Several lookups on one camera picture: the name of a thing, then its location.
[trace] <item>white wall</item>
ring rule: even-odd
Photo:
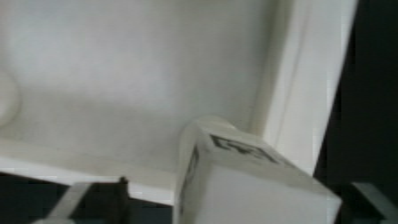
[[[249,128],[272,13],[274,0],[0,0],[0,136],[172,171],[187,122]]]

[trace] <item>white shelf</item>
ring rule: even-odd
[[[2,0],[21,94],[2,171],[62,184],[124,175],[132,196],[172,204],[180,133],[219,115],[311,172],[354,3]]]

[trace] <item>white box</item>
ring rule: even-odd
[[[181,140],[194,143],[181,150],[194,150],[181,161],[176,223],[332,224],[341,200],[315,178],[252,135],[213,120],[196,125]]]

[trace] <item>black logo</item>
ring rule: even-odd
[[[219,148],[226,149],[231,152],[238,152],[243,155],[254,156],[258,159],[267,159],[270,162],[277,163],[275,159],[267,154],[261,148],[215,135],[210,135],[210,137]]]

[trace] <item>white object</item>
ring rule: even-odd
[[[174,204],[181,129],[215,114],[311,173],[354,3],[0,0],[23,98],[2,171],[64,184],[124,175],[130,195]]]
[[[0,126],[4,126],[11,122],[16,116],[20,110],[20,102],[21,96],[14,80],[0,71]]]
[[[44,220],[37,220],[34,224],[75,224],[69,216],[78,207],[78,203],[82,202],[91,186],[92,183],[76,183],[69,187],[62,195],[62,199],[59,200],[59,204],[52,209],[48,218]]]
[[[174,224],[332,224],[341,200],[256,136],[201,118],[181,138]]]

